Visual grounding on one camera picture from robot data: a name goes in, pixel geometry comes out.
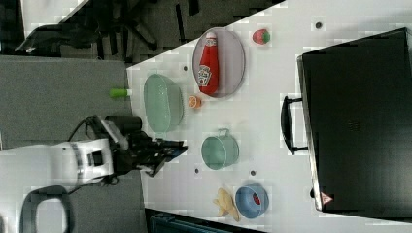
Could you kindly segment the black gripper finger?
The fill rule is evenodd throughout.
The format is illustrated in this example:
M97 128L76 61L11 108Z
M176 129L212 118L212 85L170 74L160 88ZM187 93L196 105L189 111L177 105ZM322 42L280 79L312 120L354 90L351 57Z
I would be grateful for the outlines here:
M177 148L163 148L160 151L160 155L164 161L169 162L177 158L178 156L180 156L187 150L188 150L187 146L182 146L182 147L177 147Z
M181 149L184 147L183 141L169 141L169 140L157 139L156 143L160 148Z

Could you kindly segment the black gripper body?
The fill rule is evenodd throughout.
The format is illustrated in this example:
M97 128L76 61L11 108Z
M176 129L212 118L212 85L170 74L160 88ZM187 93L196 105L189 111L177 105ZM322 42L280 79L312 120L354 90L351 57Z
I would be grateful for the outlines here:
M162 163L160 143L144 131L128 134L126 139L128 149L117 148L113 155L115 174L120 176L132 170L146 169L146 173L154 177Z

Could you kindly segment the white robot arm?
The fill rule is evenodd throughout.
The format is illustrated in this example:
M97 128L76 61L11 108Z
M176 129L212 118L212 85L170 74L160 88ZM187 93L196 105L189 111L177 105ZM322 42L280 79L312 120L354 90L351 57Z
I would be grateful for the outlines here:
M111 183L132 170L155 176L164 163L188 149L182 141L103 138L56 145L32 145L1 152L1 233L43 233L39 209L56 200L63 225L57 233L72 233L75 226L70 195L95 183Z

